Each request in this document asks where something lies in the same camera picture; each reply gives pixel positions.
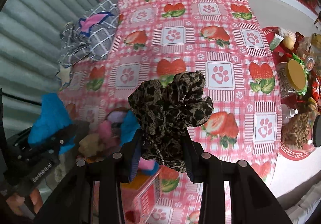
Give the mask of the person's left hand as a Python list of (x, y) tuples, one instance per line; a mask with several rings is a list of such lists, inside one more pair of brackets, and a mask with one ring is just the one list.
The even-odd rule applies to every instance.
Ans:
[[(43, 206), (43, 200), (41, 198), (40, 192), (35, 188), (29, 195), (34, 206), (34, 212), (37, 214), (40, 208)], [(23, 212), (20, 206), (24, 204), (25, 198), (20, 197), (18, 194), (13, 194), (9, 197), (6, 202), (14, 214), (18, 216), (23, 216)]]

